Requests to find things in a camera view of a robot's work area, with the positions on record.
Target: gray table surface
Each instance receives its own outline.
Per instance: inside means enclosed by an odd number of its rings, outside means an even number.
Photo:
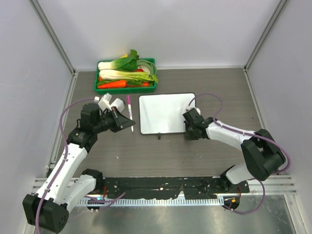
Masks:
[[[73,101],[94,97],[95,72],[79,72]],[[260,123],[245,79],[243,69],[159,70],[159,85],[154,94],[214,93],[224,102],[218,119],[246,130],[259,130]],[[217,176],[234,164],[243,162],[240,151],[213,140],[186,141],[184,134],[142,135],[139,129],[138,97],[132,94],[134,133],[125,129],[118,133],[105,132],[74,176],[86,169],[97,169],[104,176]],[[114,95],[126,99],[126,95]],[[214,97],[200,97],[196,105],[204,117],[213,116],[220,103]],[[68,113],[65,133],[68,134],[80,118],[83,104]]]

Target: carrot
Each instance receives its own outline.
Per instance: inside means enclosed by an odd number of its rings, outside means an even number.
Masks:
[[[126,80],[118,80],[114,82],[110,82],[107,84],[99,85],[98,89],[115,89],[115,88],[124,88],[127,87],[127,81]]]
[[[142,85],[127,85],[127,88],[128,87],[148,87],[150,86],[149,82],[143,82]]]

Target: white arm casing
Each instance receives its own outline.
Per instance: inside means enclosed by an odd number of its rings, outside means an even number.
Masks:
[[[221,124],[222,126],[228,126],[230,128],[245,132],[245,133],[251,133],[254,134],[254,131],[245,131],[236,127],[232,127],[230,125],[224,124],[221,121],[217,121],[219,124]],[[230,130],[227,130],[223,127],[220,127],[218,125],[216,125],[214,122],[209,124],[208,128],[206,128],[207,131],[207,135],[209,137],[209,139],[212,140],[218,140],[221,142],[224,142],[230,146],[233,146],[235,148],[237,148],[238,150],[241,151],[241,143],[243,143],[244,140],[248,140],[251,137],[250,136],[246,136],[243,134],[238,134],[235,132],[232,132]]]
[[[47,185],[50,183],[52,177],[55,175],[56,171],[58,170],[62,161],[64,160],[64,154],[65,150],[63,151],[61,158],[58,160],[55,168],[49,175],[45,184],[38,189],[37,191],[38,197],[42,197]],[[73,202],[76,200],[73,195],[77,195],[79,199],[81,199],[95,188],[94,178],[92,178],[93,179],[92,183],[90,177],[87,178],[85,176],[82,176],[80,177],[80,179],[81,182],[83,183],[74,184],[73,185],[74,187],[72,186],[73,188],[67,189],[70,179],[73,177],[77,167],[84,160],[87,154],[88,154],[87,151],[84,148],[80,148],[79,145],[72,143],[68,145],[68,156],[65,161],[65,164],[63,165],[62,170],[60,171],[55,181],[53,182],[49,192],[45,196],[44,198],[45,200],[53,198],[53,202],[58,205],[65,202],[70,202],[73,204]]]
[[[95,101],[102,111],[105,109],[112,110],[112,107],[115,106],[117,110],[121,113],[125,109],[125,104],[123,100],[116,98],[111,104],[109,103],[112,99],[112,95],[109,93],[105,94],[101,99],[97,98]]]
[[[245,163],[233,166],[226,172],[225,175],[232,184],[239,184],[242,181],[253,178],[253,176],[249,173]]]
[[[244,133],[251,133],[254,134],[254,131],[245,131],[236,127],[232,127],[230,125],[224,124],[221,121],[217,121],[222,126],[228,126],[230,128],[239,130]],[[238,150],[242,151],[241,144],[244,140],[248,140],[251,136],[246,136],[243,134],[235,133],[230,130],[227,130],[221,126],[218,126],[214,122],[209,124],[208,128],[206,129],[207,135],[209,139],[222,141],[230,146],[237,148]],[[240,182],[248,179],[252,179],[253,176],[249,173],[246,164],[242,163],[239,165],[235,165],[230,170],[226,172],[226,177],[232,184],[239,184]]]
[[[96,186],[96,179],[90,175],[81,175],[66,191],[62,203],[67,203],[66,209],[70,213],[77,203]]]

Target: bok choy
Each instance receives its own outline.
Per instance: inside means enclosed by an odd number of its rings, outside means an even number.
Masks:
[[[133,81],[154,81],[158,83],[158,79],[155,75],[151,75],[147,72],[126,72],[117,71],[112,69],[101,70],[99,76],[103,80],[133,80]]]
[[[111,62],[100,62],[98,63],[98,69],[100,71],[105,69],[114,69],[121,71],[135,71],[137,69],[138,55],[136,50],[131,50],[130,55],[118,58]]]

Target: leafy green vegetable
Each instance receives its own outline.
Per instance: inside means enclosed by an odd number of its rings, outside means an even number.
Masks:
[[[131,80],[131,81],[127,81],[127,85],[143,85],[143,82]]]
[[[99,76],[104,80],[118,80],[118,79],[126,79],[126,80],[135,80],[135,81],[154,81],[158,82],[158,79],[155,75],[150,75],[147,72],[126,72],[126,71],[118,71],[112,69],[105,69],[100,71]]]
[[[138,55],[136,50],[130,50],[130,55],[133,56],[136,60],[138,60]]]
[[[124,58],[118,58],[111,62],[99,62],[98,69],[114,69],[123,71],[135,71],[137,69],[138,55],[136,50],[131,50],[130,55]]]
[[[107,84],[107,83],[110,83],[110,82],[114,82],[116,80],[101,80],[97,83],[97,86],[99,85],[103,85],[103,84]]]
[[[156,65],[153,64],[152,62],[149,62],[149,61],[144,60],[144,59],[140,59],[136,63],[138,66],[141,66],[141,65],[146,66],[151,71],[151,75],[156,75],[157,68],[156,68]]]

